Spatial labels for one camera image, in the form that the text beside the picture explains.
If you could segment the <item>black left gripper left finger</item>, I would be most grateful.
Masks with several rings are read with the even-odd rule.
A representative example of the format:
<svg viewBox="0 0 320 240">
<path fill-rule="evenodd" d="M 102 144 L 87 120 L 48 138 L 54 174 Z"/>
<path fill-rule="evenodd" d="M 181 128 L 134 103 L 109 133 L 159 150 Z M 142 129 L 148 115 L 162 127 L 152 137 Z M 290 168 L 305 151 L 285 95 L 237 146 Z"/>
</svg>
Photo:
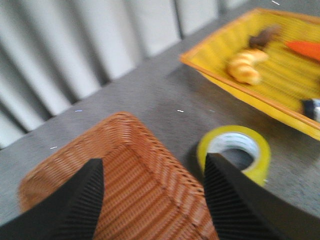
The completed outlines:
<svg viewBox="0 0 320 240">
<path fill-rule="evenodd" d="M 0 227 L 2 240 L 91 240 L 104 198 L 102 160 L 90 159 L 59 189 Z"/>
</svg>

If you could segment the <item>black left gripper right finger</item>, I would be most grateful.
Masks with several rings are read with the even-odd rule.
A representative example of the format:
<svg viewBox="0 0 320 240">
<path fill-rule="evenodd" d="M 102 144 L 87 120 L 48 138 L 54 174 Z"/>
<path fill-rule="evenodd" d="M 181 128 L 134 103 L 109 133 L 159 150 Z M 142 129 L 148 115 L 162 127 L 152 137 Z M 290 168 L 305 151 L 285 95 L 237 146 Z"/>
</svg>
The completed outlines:
<svg viewBox="0 0 320 240">
<path fill-rule="evenodd" d="M 204 195 L 221 240 L 318 240 L 320 219 L 249 179 L 219 153 L 205 158 Z"/>
</svg>

